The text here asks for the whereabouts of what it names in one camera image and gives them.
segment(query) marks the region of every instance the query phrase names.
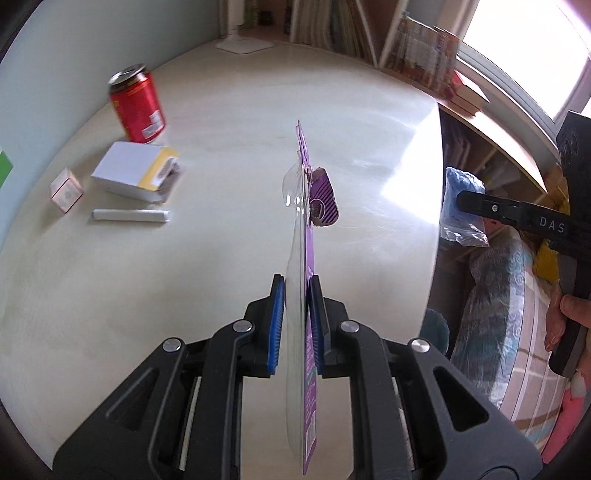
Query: finger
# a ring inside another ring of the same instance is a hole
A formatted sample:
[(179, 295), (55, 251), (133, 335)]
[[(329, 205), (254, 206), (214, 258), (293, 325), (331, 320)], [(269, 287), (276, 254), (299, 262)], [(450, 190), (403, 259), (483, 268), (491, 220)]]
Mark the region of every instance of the finger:
[(577, 364), (577, 370), (581, 372), (585, 378), (591, 376), (591, 354), (587, 350), (583, 352), (581, 360), (579, 360), (579, 363)]
[(575, 322), (591, 327), (591, 301), (565, 295), (560, 301), (560, 310)]
[(560, 342), (566, 328), (566, 318), (560, 311), (561, 298), (560, 286), (553, 285), (550, 291), (550, 305), (546, 313), (546, 336), (544, 338), (544, 347), (548, 352)]

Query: red can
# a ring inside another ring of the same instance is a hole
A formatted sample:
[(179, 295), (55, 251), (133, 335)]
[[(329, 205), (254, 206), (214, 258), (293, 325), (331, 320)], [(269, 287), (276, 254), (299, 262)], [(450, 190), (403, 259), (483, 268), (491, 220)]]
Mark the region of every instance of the red can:
[(113, 75), (109, 96), (130, 141), (148, 143), (164, 130), (164, 115), (146, 65), (133, 65)]

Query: can lid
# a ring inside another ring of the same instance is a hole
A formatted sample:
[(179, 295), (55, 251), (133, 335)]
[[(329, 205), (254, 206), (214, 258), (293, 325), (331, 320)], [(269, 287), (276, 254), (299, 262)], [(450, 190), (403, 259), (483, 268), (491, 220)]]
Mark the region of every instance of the can lid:
[(138, 63), (137, 65), (132, 65), (131, 67), (127, 67), (120, 72), (115, 73), (111, 79), (109, 80), (110, 86), (119, 85), (120, 83), (126, 82), (130, 78), (133, 78), (139, 72), (145, 70), (146, 65), (143, 63)]

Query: white chalk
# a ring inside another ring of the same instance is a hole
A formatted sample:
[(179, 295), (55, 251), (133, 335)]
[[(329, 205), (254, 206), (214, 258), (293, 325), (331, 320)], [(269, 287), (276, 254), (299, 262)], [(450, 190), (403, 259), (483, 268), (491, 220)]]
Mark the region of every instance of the white chalk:
[(161, 222), (170, 220), (169, 210), (110, 210), (97, 208), (92, 212), (94, 220), (115, 220), (118, 222)]

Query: pink cloth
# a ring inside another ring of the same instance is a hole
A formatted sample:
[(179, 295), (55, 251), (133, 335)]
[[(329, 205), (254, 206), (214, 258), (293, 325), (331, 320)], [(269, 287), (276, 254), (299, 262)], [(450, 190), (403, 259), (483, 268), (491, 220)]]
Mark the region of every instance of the pink cloth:
[[(584, 380), (588, 390), (591, 387), (591, 378), (585, 377)], [(568, 442), (583, 417), (584, 401), (585, 397), (572, 398), (570, 388), (565, 390), (558, 420), (542, 452), (544, 463), (550, 463), (564, 444)]]

